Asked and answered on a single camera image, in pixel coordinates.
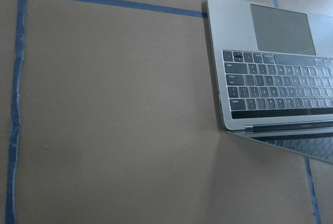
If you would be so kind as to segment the grey laptop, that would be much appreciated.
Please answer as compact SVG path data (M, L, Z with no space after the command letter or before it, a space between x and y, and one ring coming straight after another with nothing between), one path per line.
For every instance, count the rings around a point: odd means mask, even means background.
M226 130L332 163L332 17L244 0L207 14Z

